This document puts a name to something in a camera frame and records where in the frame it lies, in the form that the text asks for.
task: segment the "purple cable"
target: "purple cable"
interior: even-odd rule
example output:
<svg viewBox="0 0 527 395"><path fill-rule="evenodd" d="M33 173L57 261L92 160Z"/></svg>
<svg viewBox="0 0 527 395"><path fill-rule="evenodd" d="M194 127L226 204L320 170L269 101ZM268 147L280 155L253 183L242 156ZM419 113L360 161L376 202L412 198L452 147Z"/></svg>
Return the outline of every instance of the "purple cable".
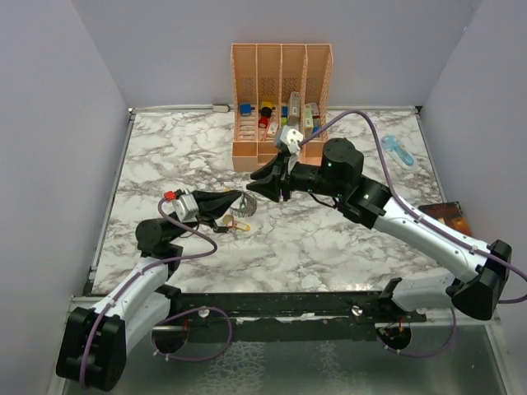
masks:
<svg viewBox="0 0 527 395"><path fill-rule="evenodd" d="M87 365L87 362L88 362L88 356L90 355L90 349L91 349L91 344L93 343L93 339L95 338L96 336L96 333L97 333L97 328L99 327L100 325L100 322L102 321L102 318L106 315L106 313L108 312L108 310L112 307L112 304L114 302L116 302L123 294L124 292L144 273L144 272L147 272L148 270L152 269L153 267L156 267L156 266L159 266L159 265L163 265L163 264L167 264L167 263L172 263L172 262L178 262L178 261L182 261L184 259L195 259L195 258L203 258L203 257L207 257L209 255L212 255L213 253L215 253L217 251L217 244L214 242L213 239L211 239L210 237L208 237L207 235L204 235L203 233L201 232L198 232L197 230L194 230L193 228L185 225L185 224L182 224L181 222L179 221L176 221L174 218L168 216L164 211L163 211L163 204L166 202L166 199L165 198L162 198L159 203L157 204L157 210L159 211L159 213L161 214L161 216L163 218L165 218L167 221L169 221L170 223L178 226L179 228L183 229L183 230L186 230L187 232L190 232L194 235L197 235L199 237L201 237L202 239L205 239L206 241L208 241L211 245L212 245L212 249L210 251L207 251L206 253L196 253L194 255L186 255L186 256L183 256L183 257L173 257L173 258L167 258L167 259L161 259L159 261L155 261L153 263L150 263L149 265L146 265L143 270L141 271L141 273L137 272L135 275L133 275L132 277L130 277L128 279L128 281L126 281L123 286L120 288L120 290L115 294L114 298L112 301L110 301L99 313L99 315L97 316L95 322L93 323L93 327L91 328L90 330L90 333L88 335L88 338L86 340L86 345L84 347L84 353L82 354L82 360L81 360L81 371L80 371L80 374L79 374L79 383L81 384L81 387L83 389L87 389L88 386L86 385L86 365ZM230 319L227 320L228 323L229 323L229 328L230 330L232 330L232 327L231 327L231 321Z"/></svg>
<svg viewBox="0 0 527 395"><path fill-rule="evenodd" d="M198 311L205 310L205 309L210 310L210 311L216 311L217 313L219 313L223 317L225 317L225 320L227 321L227 327L229 327L229 335L227 336L227 340L225 341L225 345L222 347L221 350L219 350L217 353L212 354L210 356L202 356L202 357L199 357L199 358L188 358L188 357L184 357L184 356L175 356L175 355L172 355L172 354L163 354L162 352L159 351L159 347L156 344L156 339L154 338L154 336L152 334L152 345L156 349L156 353L155 354L159 354L161 356L164 356L165 358L171 358L172 360L183 360L185 362L206 362L208 360L213 360L214 358L216 358L216 357L220 356L221 354L223 354L226 351L226 349L229 348L229 345L231 344L231 340L232 340L232 323L231 323L231 319L229 318L227 313L225 311L221 310L221 309L218 309L216 307L197 307L195 309L190 309L190 310L184 311L183 313L179 313L179 314L173 315L172 317L166 318L163 321L161 321L159 324L169 323L169 322L174 321L174 320L176 320L178 318L182 318L185 315L189 315L189 314L192 314L192 313L197 313Z"/></svg>
<svg viewBox="0 0 527 395"><path fill-rule="evenodd" d="M395 192L394 183L392 182L391 177L389 176L388 171L388 165L386 164L385 157L382 153L382 146L380 144L379 135L377 133L377 129L375 128L375 125L371 121L370 117L359 109L349 109L347 111L342 112L341 114L337 115L335 118L333 118L331 121L326 123L322 128L317 130L315 133L311 134L311 136L305 138L299 143L299 146L304 146L308 141L312 140L313 138L319 136L324 130L328 129L332 125L334 125L339 119L344 118L346 115L349 114L358 114L361 115L366 122L368 123L368 126L371 129L371 134L373 135L373 138L375 140L375 145L377 147L377 153L379 154L380 164L382 166L382 171L385 174L386 182L388 183L389 190L392 193L392 196L394 200L397 202L397 204L405 210L410 216L412 216L414 219L419 218L419 214L416 213L416 211L411 210L410 207L408 207L402 200L401 197ZM471 251L471 253L476 253L478 255L482 255L487 259L491 259L492 261L501 264L506 269L516 273L518 276L524 279L524 281L527 281L527 274L522 272L519 268L512 266L510 263L504 261L503 259L496 257L486 251L482 251L481 249L474 248L472 245L465 243L464 241L456 238L453 235L450 235L449 233L446 233L443 229L439 228L438 226L432 224L430 221L427 221L426 219L422 219L421 223L423 223L428 228L434 230L437 234L443 236L445 239L448 239L449 241L453 242L454 244L459 245L460 247L467 249L468 251ZM527 294L514 299L508 299L508 300L500 300L498 303L500 304L515 304L515 303L521 303L527 300Z"/></svg>
<svg viewBox="0 0 527 395"><path fill-rule="evenodd" d="M450 336L448 340L445 342L445 344L443 344L443 346L437 348L434 351L427 352L426 354L415 354L413 352L395 350L392 347L388 347L384 344L384 342L378 336L377 336L377 340L382 343L383 347L386 350L391 351L394 354L397 354L398 356L408 356L410 358L428 358L430 356L436 356L440 354L441 352L443 352L444 350L446 350L448 347L450 347L450 345L452 344L452 341L454 340L455 334L457 333L458 322L457 322L457 318L455 317L455 311L454 309L450 309L450 311L452 312L452 332L450 333Z"/></svg>

